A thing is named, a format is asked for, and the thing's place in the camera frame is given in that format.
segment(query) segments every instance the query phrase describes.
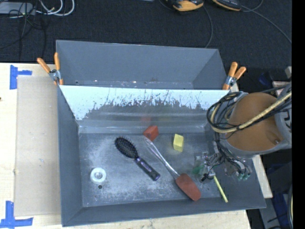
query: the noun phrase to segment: hairbrush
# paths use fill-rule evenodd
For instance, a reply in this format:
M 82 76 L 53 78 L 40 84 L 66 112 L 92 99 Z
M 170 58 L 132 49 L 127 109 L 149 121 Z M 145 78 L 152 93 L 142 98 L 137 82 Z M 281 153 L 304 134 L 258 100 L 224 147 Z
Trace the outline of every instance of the hairbrush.
M 114 144 L 116 148 L 126 157 L 133 159 L 135 163 L 147 174 L 149 177 L 156 181 L 159 179 L 160 174 L 156 172 L 144 159 L 139 157 L 135 146 L 126 138 L 118 137 L 115 139 Z

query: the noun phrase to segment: yellow pencil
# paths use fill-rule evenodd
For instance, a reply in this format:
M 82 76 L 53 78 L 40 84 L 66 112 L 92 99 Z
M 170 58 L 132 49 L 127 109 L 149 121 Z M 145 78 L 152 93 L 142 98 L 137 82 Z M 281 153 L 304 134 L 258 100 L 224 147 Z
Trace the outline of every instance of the yellow pencil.
M 219 184 L 219 181 L 218 181 L 218 179 L 217 179 L 216 176 L 214 176 L 214 181 L 215 181 L 215 183 L 216 183 L 216 185 L 217 185 L 217 187 L 218 187 L 218 189 L 219 189 L 221 195 L 223 196 L 224 201 L 227 203 L 227 202 L 228 202 L 228 199 L 227 199 L 227 197 L 225 196 L 224 191 L 223 191 L 223 189 L 221 188 L 221 186 L 220 186 L 220 184 Z

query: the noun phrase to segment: orange sponge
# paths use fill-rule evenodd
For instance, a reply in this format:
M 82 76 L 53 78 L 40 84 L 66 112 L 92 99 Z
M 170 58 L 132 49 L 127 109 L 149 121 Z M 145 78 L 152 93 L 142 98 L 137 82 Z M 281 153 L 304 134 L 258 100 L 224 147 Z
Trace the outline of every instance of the orange sponge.
M 156 125 L 149 126 L 143 132 L 143 135 L 146 136 L 149 140 L 153 141 L 159 135 L 158 126 L 156 126 Z

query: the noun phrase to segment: gray bin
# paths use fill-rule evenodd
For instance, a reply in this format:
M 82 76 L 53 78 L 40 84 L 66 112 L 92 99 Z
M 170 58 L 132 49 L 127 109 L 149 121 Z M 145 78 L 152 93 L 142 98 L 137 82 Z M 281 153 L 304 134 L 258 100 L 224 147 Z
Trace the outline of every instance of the gray bin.
M 255 172 L 239 182 L 215 168 L 229 203 L 214 181 L 192 174 L 194 157 L 214 150 L 206 109 L 227 93 L 217 49 L 59 40 L 56 51 L 64 79 L 58 87 L 63 226 L 265 207 Z M 162 155 L 201 190 L 198 201 L 145 147 L 142 133 L 150 125 L 159 127 L 154 144 Z M 183 152 L 171 147 L 175 133 L 184 136 Z M 161 174 L 157 181 L 115 148 L 118 136 L 132 140 Z M 90 180 L 95 167 L 107 173 L 100 187 Z

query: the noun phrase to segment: yellow block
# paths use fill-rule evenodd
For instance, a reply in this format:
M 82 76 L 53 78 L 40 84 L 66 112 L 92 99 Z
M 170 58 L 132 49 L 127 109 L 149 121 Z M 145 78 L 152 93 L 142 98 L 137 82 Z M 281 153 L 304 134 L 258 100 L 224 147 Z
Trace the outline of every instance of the yellow block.
M 175 137 L 173 139 L 173 148 L 179 152 L 182 152 L 183 145 L 184 145 L 184 137 L 181 135 L 175 134 Z

